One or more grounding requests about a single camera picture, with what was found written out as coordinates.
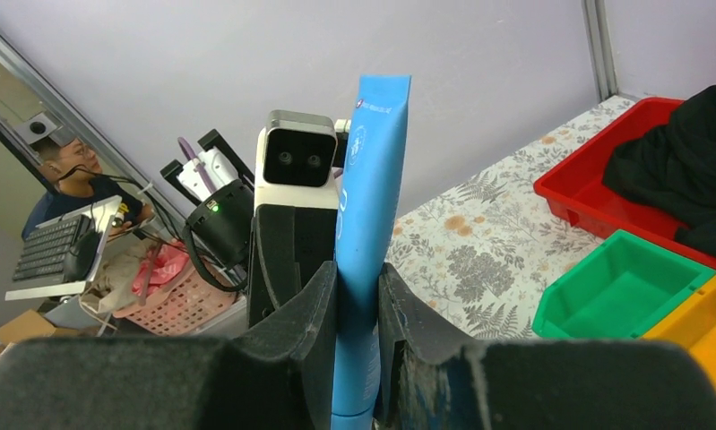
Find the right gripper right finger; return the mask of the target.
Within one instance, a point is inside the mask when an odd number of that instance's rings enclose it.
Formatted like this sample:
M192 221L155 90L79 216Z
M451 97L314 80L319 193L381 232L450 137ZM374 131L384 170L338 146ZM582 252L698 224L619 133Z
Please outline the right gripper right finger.
M674 344L477 340L391 264L378 297L387 429L716 429L716 391Z

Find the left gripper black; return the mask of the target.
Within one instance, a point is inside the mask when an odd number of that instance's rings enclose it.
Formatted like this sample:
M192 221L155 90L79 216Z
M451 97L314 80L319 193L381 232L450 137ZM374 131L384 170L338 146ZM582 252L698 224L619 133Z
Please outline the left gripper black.
M296 296L334 256L335 209L262 204L252 220L247 321L253 327Z

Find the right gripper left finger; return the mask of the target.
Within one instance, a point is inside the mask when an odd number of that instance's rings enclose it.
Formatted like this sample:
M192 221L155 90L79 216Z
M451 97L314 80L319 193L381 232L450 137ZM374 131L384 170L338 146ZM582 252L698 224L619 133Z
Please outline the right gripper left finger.
M327 429L334 262L233 339L44 337L0 356L0 429Z

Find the blue toothpaste tube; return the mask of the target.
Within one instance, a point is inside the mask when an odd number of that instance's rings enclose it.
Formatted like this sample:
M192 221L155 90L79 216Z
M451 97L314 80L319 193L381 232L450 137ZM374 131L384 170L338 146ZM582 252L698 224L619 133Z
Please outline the blue toothpaste tube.
M380 386L378 279L393 236L411 78L363 75L350 121L335 228L333 429L369 429Z

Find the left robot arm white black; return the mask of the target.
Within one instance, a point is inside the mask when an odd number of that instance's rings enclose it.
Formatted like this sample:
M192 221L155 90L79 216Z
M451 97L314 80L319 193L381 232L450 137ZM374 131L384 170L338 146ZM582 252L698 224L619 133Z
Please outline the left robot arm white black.
M333 257L338 204L332 171L319 187L270 184L210 130L201 151L180 144L189 158L173 160L160 173L184 196L189 172L204 189L226 179L187 217L181 240L203 280L226 293L246 295L250 327L286 305Z

